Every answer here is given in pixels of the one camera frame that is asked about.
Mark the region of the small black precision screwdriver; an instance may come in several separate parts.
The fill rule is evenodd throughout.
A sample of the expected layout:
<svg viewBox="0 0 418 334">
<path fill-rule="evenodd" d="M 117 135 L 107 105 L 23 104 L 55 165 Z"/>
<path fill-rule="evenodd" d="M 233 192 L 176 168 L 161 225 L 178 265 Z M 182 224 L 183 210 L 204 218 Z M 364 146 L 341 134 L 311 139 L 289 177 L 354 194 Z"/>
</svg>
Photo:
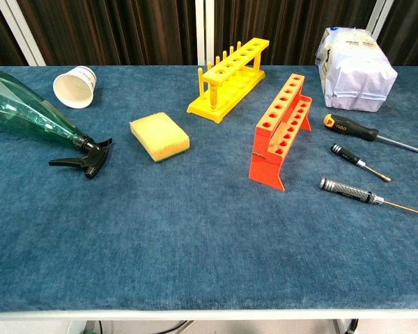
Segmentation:
<svg viewBox="0 0 418 334">
<path fill-rule="evenodd" d="M 349 150 L 343 148 L 340 145 L 334 144 L 331 146 L 330 150 L 340 156 L 342 159 L 345 159 L 347 162 L 355 165 L 355 166 L 359 166 L 360 168 L 363 169 L 367 169 L 368 171 L 372 172 L 373 174 L 377 175 L 378 177 L 380 177 L 382 180 L 384 180 L 385 182 L 391 182 L 391 178 L 374 170 L 372 167 L 370 167 L 366 162 L 364 162 L 363 160 L 361 160 L 358 156 L 356 156 L 355 154 L 353 154 L 352 152 L 350 152 Z"/>
</svg>

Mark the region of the silver carbon handle precision screwdriver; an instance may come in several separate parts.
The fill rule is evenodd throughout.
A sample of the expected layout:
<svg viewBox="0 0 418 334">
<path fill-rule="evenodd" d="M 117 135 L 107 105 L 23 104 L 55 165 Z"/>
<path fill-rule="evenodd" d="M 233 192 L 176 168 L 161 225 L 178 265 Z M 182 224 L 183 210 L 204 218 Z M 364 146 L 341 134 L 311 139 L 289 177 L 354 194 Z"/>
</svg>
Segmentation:
<svg viewBox="0 0 418 334">
<path fill-rule="evenodd" d="M 387 204 L 391 205 L 393 207 L 397 207 L 400 209 L 404 209 L 409 212 L 414 212 L 418 214 L 418 210 L 406 207 L 400 204 L 396 204 L 394 202 L 390 202 L 385 200 L 382 196 L 377 195 L 376 193 L 372 191 L 363 190 L 354 186 L 350 186 L 347 184 L 343 184 L 328 178 L 322 178 L 320 181 L 320 188 L 325 191 L 329 191 L 332 193 L 337 193 L 341 196 L 345 196 L 348 198 L 352 198 L 354 200 L 358 200 L 361 202 L 365 202 L 368 204 L 375 204 L 375 205 L 381 205 L 381 204 Z"/>
</svg>

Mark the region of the black orange handled screwdriver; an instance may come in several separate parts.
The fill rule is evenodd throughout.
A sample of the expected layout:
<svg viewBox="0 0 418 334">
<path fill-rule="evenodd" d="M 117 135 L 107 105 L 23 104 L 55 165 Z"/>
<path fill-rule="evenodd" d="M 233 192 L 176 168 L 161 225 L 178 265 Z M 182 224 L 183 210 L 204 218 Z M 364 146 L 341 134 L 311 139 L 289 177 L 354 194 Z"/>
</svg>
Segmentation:
<svg viewBox="0 0 418 334">
<path fill-rule="evenodd" d="M 377 129 L 365 127 L 344 116 L 328 113 L 324 117 L 323 124 L 326 128 L 332 130 L 333 132 L 355 136 L 366 141 L 381 140 L 418 153 L 418 148 L 381 136 L 379 135 L 379 131 Z"/>
</svg>

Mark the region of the orange tool rack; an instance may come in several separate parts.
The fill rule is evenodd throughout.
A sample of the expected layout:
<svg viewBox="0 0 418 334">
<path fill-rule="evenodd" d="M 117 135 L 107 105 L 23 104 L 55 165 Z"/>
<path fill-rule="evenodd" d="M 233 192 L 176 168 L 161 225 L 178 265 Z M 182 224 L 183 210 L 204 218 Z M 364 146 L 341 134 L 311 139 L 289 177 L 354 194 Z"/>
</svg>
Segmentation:
<svg viewBox="0 0 418 334">
<path fill-rule="evenodd" d="M 256 125 L 249 178 L 283 191 L 281 166 L 303 129 L 311 131 L 312 99 L 302 94 L 304 76 L 292 73 Z"/>
</svg>

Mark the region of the yellow sponge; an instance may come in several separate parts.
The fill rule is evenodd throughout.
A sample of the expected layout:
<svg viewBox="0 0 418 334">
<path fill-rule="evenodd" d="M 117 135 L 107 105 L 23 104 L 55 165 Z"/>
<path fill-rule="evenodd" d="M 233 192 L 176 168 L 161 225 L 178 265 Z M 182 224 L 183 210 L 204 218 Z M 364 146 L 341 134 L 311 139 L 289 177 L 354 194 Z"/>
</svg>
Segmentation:
<svg viewBox="0 0 418 334">
<path fill-rule="evenodd" d="M 130 129 L 155 162 L 190 147 L 189 136 L 164 112 L 133 120 Z"/>
</svg>

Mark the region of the blue table cloth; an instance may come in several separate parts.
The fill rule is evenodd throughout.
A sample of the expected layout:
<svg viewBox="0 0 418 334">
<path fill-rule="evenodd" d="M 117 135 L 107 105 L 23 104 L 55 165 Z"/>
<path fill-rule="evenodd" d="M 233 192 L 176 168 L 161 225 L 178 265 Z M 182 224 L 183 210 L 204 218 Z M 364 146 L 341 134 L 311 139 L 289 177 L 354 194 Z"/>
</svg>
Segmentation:
<svg viewBox="0 0 418 334">
<path fill-rule="evenodd" d="M 61 143 L 0 126 L 0 312 L 418 309 L 418 215 L 319 187 L 324 177 L 418 209 L 418 154 L 324 128 L 314 66 L 267 66 L 219 123 L 188 114 L 193 66 L 97 66 L 92 105 L 62 108 L 97 141 L 92 180 L 51 159 Z M 292 73 L 313 100 L 281 168 L 249 179 L 256 123 Z M 155 162 L 130 122 L 166 113 L 189 149 Z M 349 150 L 385 182 L 330 148 Z"/>
</svg>

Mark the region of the yellow test tube rack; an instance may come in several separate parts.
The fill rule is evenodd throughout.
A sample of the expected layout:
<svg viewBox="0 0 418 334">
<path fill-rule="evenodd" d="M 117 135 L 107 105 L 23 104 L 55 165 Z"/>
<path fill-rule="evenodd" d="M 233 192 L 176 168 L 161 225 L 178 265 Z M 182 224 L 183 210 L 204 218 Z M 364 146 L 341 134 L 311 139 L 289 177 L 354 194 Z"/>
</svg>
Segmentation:
<svg viewBox="0 0 418 334">
<path fill-rule="evenodd" d="M 253 38 L 244 45 L 230 47 L 207 70 L 198 69 L 199 96 L 187 111 L 219 123 L 262 79 L 261 52 L 269 41 Z"/>
</svg>

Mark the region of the white paper cup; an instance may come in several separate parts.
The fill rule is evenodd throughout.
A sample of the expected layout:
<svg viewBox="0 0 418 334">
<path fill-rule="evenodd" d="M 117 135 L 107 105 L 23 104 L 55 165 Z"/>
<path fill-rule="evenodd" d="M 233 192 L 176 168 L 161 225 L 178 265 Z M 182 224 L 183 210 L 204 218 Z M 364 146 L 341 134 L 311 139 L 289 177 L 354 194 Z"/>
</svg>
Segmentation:
<svg viewBox="0 0 418 334">
<path fill-rule="evenodd" d="M 53 91 L 64 105 L 74 109 L 86 108 L 93 101 L 96 80 L 92 69 L 80 65 L 55 78 Z"/>
</svg>

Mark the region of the dark brown curtain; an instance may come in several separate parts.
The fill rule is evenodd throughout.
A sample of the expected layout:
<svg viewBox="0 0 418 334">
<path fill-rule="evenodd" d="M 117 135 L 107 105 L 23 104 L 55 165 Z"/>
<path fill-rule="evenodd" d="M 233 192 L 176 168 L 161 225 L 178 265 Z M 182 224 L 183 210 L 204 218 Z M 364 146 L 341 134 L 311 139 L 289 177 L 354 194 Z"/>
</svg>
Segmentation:
<svg viewBox="0 0 418 334">
<path fill-rule="evenodd" d="M 377 0 L 215 0 L 215 53 L 269 40 L 266 65 L 310 65 L 324 30 L 365 28 Z M 17 0 L 48 65 L 194 65 L 195 0 Z M 393 65 L 418 65 L 418 0 L 394 0 L 378 36 Z"/>
</svg>

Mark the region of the white paper package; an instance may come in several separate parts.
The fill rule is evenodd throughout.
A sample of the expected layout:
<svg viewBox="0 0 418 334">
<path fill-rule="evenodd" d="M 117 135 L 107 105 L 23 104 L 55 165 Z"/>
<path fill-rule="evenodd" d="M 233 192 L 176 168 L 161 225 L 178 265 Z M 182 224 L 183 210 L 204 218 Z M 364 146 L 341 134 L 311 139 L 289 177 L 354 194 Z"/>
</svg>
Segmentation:
<svg viewBox="0 0 418 334">
<path fill-rule="evenodd" d="M 398 76 L 365 29 L 329 27 L 316 52 L 327 107 L 376 112 Z"/>
</svg>

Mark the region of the green spray bottle black trigger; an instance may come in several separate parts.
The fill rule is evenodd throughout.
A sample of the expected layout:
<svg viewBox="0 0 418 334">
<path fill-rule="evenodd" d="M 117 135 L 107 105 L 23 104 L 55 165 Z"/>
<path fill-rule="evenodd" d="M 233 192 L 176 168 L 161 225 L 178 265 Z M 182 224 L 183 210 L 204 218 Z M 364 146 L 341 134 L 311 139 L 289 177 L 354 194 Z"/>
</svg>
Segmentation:
<svg viewBox="0 0 418 334">
<path fill-rule="evenodd" d="M 0 72 L 0 124 L 74 146 L 85 156 L 53 159 L 49 165 L 81 168 L 89 179 L 104 166 L 112 143 L 111 138 L 96 143 L 44 97 L 5 72 Z"/>
</svg>

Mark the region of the upright white frame post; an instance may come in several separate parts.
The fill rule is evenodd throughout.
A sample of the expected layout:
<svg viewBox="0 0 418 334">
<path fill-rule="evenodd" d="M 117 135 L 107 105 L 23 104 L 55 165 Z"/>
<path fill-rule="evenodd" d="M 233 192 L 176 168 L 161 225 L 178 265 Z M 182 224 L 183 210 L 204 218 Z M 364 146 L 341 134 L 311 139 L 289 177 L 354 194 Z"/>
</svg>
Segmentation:
<svg viewBox="0 0 418 334">
<path fill-rule="evenodd" d="M 215 59 L 215 0 L 195 0 L 198 65 Z"/>
</svg>

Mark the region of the slanted white frame post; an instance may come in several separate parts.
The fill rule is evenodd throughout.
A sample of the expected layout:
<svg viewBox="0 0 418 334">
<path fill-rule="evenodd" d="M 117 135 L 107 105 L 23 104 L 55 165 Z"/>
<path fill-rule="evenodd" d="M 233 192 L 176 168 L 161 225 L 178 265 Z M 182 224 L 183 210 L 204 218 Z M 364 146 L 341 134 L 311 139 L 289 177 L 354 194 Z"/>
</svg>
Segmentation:
<svg viewBox="0 0 418 334">
<path fill-rule="evenodd" d="M 376 0 L 366 30 L 377 40 L 394 0 Z"/>
<path fill-rule="evenodd" d="M 30 66 L 46 66 L 17 0 L 0 0 L 0 11 Z"/>
</svg>

